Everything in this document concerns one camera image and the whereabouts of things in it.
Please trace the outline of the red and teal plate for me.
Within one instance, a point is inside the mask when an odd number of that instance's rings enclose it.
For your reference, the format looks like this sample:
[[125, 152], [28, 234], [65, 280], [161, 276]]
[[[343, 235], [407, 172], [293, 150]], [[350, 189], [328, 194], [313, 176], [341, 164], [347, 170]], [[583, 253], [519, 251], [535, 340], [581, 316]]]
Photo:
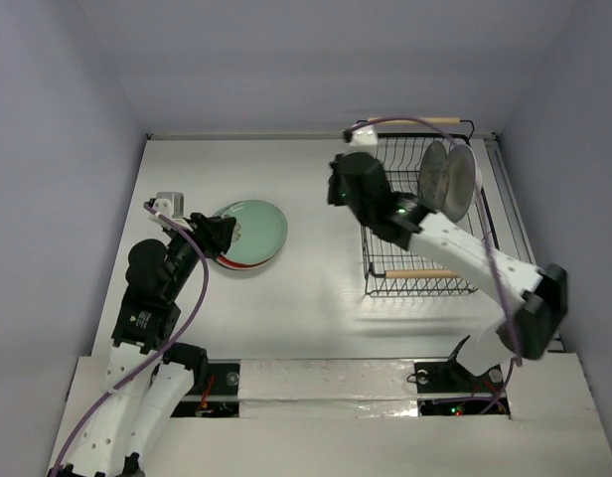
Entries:
[[216, 262], [226, 263], [230, 266], [238, 266], [238, 267], [255, 267], [255, 266], [266, 266], [268, 263], [272, 262], [275, 259], [275, 256], [271, 256], [267, 259], [257, 262], [244, 262], [244, 261], [235, 261], [225, 256], [224, 254], [219, 255], [216, 258]]

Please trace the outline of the blue floral white plate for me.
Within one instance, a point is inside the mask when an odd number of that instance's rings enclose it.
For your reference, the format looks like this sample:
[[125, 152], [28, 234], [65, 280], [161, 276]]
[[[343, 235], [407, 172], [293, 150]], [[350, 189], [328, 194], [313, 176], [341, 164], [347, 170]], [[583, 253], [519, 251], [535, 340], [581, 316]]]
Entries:
[[261, 273], [265, 270], [265, 266], [255, 266], [255, 267], [238, 267], [238, 266], [230, 266], [226, 263], [216, 262], [216, 265], [221, 267], [224, 270], [233, 271], [240, 274], [255, 274]]

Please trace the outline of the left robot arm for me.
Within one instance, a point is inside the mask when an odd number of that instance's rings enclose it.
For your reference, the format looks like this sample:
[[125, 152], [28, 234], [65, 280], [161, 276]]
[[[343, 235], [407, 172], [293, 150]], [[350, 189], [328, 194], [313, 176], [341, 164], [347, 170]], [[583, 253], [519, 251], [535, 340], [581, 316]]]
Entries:
[[236, 220], [193, 213], [170, 219], [147, 208], [168, 243], [146, 239], [128, 255], [101, 397], [69, 434], [51, 476], [141, 476], [182, 397], [210, 385], [205, 349], [181, 342], [178, 295], [196, 266], [225, 253]]

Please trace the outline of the light green plate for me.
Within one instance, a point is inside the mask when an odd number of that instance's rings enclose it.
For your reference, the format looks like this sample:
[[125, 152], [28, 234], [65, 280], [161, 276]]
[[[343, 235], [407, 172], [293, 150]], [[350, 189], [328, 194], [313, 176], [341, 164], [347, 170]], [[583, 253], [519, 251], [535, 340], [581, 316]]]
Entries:
[[275, 205], [261, 200], [244, 200], [222, 207], [215, 217], [235, 218], [229, 251], [225, 256], [235, 261], [257, 262], [276, 256], [287, 235], [286, 217]]

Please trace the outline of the dark green marbled plate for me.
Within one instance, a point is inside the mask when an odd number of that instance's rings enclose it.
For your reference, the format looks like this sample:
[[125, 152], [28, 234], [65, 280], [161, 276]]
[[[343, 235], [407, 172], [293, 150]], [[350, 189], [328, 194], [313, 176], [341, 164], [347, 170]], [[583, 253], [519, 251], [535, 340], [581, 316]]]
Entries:
[[449, 187], [448, 153], [442, 142], [433, 141], [425, 149], [418, 171], [419, 197], [431, 208], [440, 210]]

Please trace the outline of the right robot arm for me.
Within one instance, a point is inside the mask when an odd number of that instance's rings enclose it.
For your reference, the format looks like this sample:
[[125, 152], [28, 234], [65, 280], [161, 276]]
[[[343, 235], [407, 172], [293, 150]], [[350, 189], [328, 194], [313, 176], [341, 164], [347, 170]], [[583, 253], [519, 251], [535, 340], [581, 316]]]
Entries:
[[382, 163], [367, 152], [330, 164], [328, 202], [348, 207], [380, 239], [435, 261], [492, 298], [502, 319], [462, 339], [445, 366], [447, 382], [467, 390], [509, 359], [541, 359], [568, 313], [568, 273], [514, 259], [452, 223], [413, 194], [394, 191]]

